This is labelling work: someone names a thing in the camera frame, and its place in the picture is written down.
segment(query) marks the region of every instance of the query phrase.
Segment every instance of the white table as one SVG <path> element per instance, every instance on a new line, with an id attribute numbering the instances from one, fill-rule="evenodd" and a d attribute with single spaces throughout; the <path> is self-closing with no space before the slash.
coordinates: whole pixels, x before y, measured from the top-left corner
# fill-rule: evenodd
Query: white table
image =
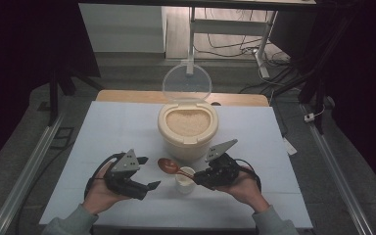
<path id="1" fill-rule="evenodd" d="M 158 168 L 157 159 L 170 158 L 157 128 L 161 104 L 93 102 L 71 150 L 60 180 L 41 217 L 67 217 L 83 201 L 83 191 L 96 167 L 112 154 L 134 149 L 148 162 L 132 180 L 147 184 L 160 180 L 143 201 L 127 200 L 100 214 L 96 224 L 121 228 L 253 229 L 253 211 L 231 196 L 197 186 L 189 195 L 174 188 L 173 175 Z M 261 179 L 262 193 L 280 216 L 295 226 L 310 228 L 306 206 L 271 108 L 215 107 L 219 130 L 213 144 L 238 139 L 227 151 L 248 161 Z M 197 171 L 208 165 L 199 160 Z"/>

